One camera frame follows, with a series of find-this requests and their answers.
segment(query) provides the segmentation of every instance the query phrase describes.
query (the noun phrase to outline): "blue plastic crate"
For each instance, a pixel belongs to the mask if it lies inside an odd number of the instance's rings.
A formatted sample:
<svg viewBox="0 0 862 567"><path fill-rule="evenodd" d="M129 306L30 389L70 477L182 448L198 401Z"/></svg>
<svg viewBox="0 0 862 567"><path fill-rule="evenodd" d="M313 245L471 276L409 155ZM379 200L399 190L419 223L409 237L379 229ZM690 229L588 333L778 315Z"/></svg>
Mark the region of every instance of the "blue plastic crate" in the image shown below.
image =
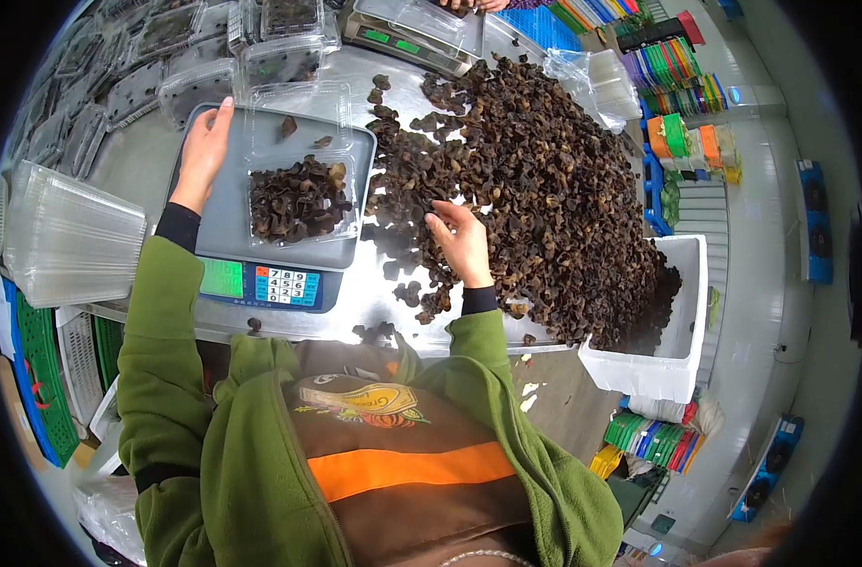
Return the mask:
<svg viewBox="0 0 862 567"><path fill-rule="evenodd" d="M566 24L553 15L547 6L534 10L503 10L497 13L510 26L516 28L542 48L581 51L582 43Z"/></svg>

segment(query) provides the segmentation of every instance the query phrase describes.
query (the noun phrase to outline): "woman's right hand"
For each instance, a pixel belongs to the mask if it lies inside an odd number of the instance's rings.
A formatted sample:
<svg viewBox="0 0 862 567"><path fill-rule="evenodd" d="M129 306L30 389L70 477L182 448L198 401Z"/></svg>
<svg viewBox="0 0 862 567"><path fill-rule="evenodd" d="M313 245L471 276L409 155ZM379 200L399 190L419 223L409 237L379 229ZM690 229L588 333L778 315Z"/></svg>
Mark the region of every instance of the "woman's right hand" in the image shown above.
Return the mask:
<svg viewBox="0 0 862 567"><path fill-rule="evenodd" d="M425 215L425 222L465 288L493 286L488 264L487 229L482 222L470 210L447 200L435 200L431 205L437 214L429 212Z"/></svg>

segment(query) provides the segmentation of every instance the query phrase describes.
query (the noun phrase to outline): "white styrofoam box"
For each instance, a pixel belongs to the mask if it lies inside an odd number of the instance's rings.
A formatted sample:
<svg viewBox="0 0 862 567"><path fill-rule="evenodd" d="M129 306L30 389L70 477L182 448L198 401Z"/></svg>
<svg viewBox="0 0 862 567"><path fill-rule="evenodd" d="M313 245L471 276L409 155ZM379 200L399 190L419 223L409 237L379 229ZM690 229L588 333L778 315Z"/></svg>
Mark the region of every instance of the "white styrofoam box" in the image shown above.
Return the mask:
<svg viewBox="0 0 862 567"><path fill-rule="evenodd" d="M664 236L653 241L666 255L667 266L675 266L683 280L655 356L596 350L589 346L589 337L579 349L579 360L602 390L688 404L696 387L705 340L708 244L702 234ZM693 321L695 326L690 332Z"/></svg>

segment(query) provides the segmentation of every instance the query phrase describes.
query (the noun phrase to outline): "stack of plastic containers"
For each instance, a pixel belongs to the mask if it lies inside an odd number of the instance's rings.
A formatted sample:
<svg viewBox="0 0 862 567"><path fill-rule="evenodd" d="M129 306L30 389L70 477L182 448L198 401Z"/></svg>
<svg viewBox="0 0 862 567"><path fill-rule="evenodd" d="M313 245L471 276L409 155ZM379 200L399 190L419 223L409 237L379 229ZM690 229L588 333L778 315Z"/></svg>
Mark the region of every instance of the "stack of plastic containers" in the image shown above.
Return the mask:
<svg viewBox="0 0 862 567"><path fill-rule="evenodd" d="M6 266L34 308L129 295L147 228L141 207L21 162L6 225Z"/></svg>
<svg viewBox="0 0 862 567"><path fill-rule="evenodd" d="M589 59L589 80L599 114L619 120L641 118L639 94L617 52L605 49L593 53Z"/></svg>

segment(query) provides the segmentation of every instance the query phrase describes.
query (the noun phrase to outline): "plastic crate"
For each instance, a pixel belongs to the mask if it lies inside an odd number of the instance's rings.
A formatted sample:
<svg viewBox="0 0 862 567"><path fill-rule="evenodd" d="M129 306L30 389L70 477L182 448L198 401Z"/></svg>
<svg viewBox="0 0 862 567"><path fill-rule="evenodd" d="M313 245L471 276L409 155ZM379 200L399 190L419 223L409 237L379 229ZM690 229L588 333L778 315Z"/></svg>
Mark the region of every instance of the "plastic crate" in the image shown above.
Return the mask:
<svg viewBox="0 0 862 567"><path fill-rule="evenodd" d="M59 466L65 468L78 446L78 433L69 414L69 405L59 378L56 343L53 339L52 310L34 309L18 292L18 328L28 364L28 374L36 387L43 427Z"/></svg>
<svg viewBox="0 0 862 567"><path fill-rule="evenodd" d="M94 352L94 329L91 315L81 313L59 327L62 372L72 410L79 424L87 426L103 401L103 385Z"/></svg>
<svg viewBox="0 0 862 567"><path fill-rule="evenodd" d="M94 342L97 346L97 363L103 387L110 389L119 375L119 350L122 348L122 323L94 317Z"/></svg>
<svg viewBox="0 0 862 567"><path fill-rule="evenodd" d="M534 10L503 10L496 17L522 32L543 49L554 47L582 51L582 43L566 24L553 15L547 6Z"/></svg>

